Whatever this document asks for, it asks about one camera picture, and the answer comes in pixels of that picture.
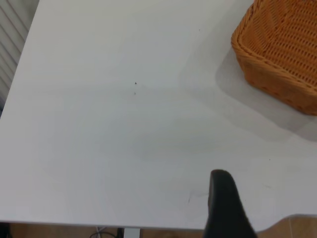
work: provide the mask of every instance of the wicker basket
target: wicker basket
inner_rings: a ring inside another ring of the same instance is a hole
[[[251,85],[317,116],[317,0],[255,0],[231,44]]]

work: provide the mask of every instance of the table surface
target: table surface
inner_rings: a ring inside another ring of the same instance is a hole
[[[41,0],[0,120],[0,220],[202,229],[228,170],[256,230],[317,214],[317,120],[249,86],[251,0]]]

